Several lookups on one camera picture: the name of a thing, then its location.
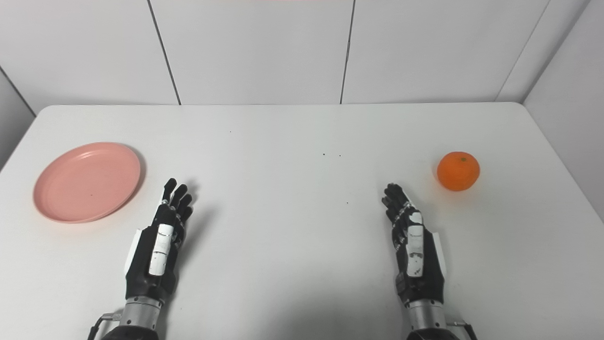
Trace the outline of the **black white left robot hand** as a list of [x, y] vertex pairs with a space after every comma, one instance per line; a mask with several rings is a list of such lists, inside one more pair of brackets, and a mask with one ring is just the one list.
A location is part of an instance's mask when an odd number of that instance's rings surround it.
[[192, 195], [170, 178], [151, 224], [138, 229], [125, 265], [126, 299], [147, 297], [166, 302], [175, 292], [177, 257], [187, 236]]

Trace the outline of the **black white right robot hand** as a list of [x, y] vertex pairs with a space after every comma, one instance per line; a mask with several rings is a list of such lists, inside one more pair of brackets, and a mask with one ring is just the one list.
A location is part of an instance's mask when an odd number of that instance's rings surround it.
[[437, 233], [429, 231], [421, 211], [402, 187], [389, 183], [382, 204], [391, 222], [391, 241], [399, 273], [397, 294], [404, 305], [419, 300], [444, 302], [446, 267]]

